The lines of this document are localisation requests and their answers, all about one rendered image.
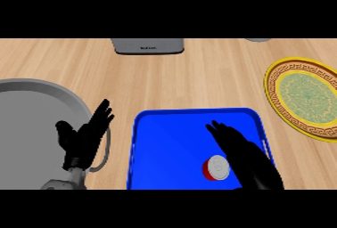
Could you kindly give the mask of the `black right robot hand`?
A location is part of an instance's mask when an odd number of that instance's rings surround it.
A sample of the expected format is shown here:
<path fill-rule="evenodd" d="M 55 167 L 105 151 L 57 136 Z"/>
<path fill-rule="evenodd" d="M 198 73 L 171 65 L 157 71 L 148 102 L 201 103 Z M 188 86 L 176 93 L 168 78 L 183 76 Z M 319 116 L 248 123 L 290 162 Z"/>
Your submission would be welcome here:
<path fill-rule="evenodd" d="M 225 123 L 213 120 L 205 127 L 225 153 L 241 189 L 281 191 L 282 178 L 258 146 Z"/>

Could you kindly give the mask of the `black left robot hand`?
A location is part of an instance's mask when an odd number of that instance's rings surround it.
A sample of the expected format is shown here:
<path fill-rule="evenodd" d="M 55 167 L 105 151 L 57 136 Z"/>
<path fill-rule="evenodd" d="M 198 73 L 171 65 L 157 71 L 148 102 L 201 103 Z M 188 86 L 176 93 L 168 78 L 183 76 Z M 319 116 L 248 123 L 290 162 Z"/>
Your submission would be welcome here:
<path fill-rule="evenodd" d="M 109 101 L 103 99 L 90 121 L 80 127 L 78 131 L 74 130 L 72 126 L 63 120 L 56 122 L 57 143 L 66 152 L 62 165 L 65 171 L 71 168 L 80 168 L 81 170 L 90 168 L 100 146 L 102 136 L 112 119 L 114 114 Z"/>

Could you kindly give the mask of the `yellow patterned plate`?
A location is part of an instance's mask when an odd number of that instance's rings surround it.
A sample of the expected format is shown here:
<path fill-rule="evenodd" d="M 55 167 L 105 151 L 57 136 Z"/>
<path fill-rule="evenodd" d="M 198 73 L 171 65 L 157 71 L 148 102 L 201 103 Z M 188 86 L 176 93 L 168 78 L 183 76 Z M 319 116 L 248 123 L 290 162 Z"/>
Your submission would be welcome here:
<path fill-rule="evenodd" d="M 337 70 L 319 61 L 287 57 L 269 66 L 263 87 L 290 127 L 310 138 L 337 143 Z"/>

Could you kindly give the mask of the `large grey pan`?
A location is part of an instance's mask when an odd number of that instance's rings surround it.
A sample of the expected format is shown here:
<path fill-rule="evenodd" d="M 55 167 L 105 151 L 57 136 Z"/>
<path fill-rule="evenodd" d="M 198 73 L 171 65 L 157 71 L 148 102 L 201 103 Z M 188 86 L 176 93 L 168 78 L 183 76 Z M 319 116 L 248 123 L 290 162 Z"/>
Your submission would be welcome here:
<path fill-rule="evenodd" d="M 50 179 L 65 179 L 65 150 L 55 124 L 63 120 L 78 131 L 90 121 L 78 96 L 38 79 L 0 80 L 0 190 L 37 190 Z M 109 127 L 100 143 L 109 141 Z M 87 173 L 99 171 L 90 165 Z"/>

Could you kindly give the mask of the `blue tray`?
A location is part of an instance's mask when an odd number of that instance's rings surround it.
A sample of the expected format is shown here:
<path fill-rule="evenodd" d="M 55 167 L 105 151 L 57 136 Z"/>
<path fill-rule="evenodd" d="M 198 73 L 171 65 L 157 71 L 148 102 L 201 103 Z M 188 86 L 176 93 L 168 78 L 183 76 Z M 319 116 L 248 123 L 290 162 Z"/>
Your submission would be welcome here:
<path fill-rule="evenodd" d="M 205 125 L 230 126 L 270 154 L 258 113 L 250 108 L 145 110 L 137 114 L 125 187 L 128 190 L 233 190 L 235 175 L 211 180 L 208 159 L 223 153 Z"/>

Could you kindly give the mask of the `grey appliance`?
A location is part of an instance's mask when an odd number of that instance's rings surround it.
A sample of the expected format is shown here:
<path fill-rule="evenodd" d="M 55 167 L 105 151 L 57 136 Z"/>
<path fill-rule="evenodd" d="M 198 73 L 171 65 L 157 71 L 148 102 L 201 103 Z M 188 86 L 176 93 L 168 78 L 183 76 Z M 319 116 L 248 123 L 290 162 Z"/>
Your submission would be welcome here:
<path fill-rule="evenodd" d="M 183 38 L 112 38 L 118 54 L 177 54 L 185 51 Z"/>

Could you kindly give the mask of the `red can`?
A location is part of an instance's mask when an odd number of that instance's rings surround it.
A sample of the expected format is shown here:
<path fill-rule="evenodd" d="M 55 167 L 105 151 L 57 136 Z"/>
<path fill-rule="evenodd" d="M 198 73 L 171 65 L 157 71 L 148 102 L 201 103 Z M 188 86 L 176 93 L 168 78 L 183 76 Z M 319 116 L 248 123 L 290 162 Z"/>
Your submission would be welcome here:
<path fill-rule="evenodd" d="M 208 180 L 222 181 L 229 176 L 229 163 L 220 155 L 211 156 L 202 164 L 202 174 Z"/>

